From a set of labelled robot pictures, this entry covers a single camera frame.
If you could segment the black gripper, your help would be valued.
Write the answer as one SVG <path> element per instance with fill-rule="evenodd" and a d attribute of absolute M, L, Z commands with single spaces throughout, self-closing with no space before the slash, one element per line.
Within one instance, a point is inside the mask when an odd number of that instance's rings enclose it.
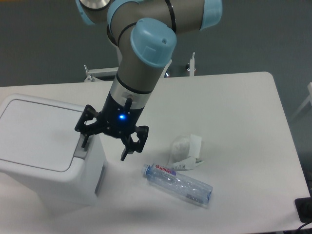
<path fill-rule="evenodd" d="M 125 104 L 121 105 L 109 94 L 101 112 L 97 112 L 89 104 L 86 105 L 75 126 L 75 131 L 83 136 L 81 147 L 85 148 L 89 136 L 104 133 L 121 139 L 125 146 L 121 161 L 124 161 L 128 154 L 141 153 L 148 138 L 149 127 L 136 126 L 143 109 L 133 109 L 133 103 L 128 97 Z M 134 142 L 131 136 L 133 133 L 136 133 L 137 142 Z"/>

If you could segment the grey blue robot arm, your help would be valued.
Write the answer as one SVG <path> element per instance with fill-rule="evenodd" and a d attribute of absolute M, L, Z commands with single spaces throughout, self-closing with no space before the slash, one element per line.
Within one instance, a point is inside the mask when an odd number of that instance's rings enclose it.
<path fill-rule="evenodd" d="M 107 22 L 107 35 L 121 52 L 113 84 L 100 112 L 87 105 L 75 126 L 83 137 L 100 133 L 121 139 L 121 155 L 142 152 L 147 126 L 137 121 L 158 80 L 166 71 L 177 34 L 203 30 L 219 23 L 219 0 L 78 0 L 87 24 Z"/>

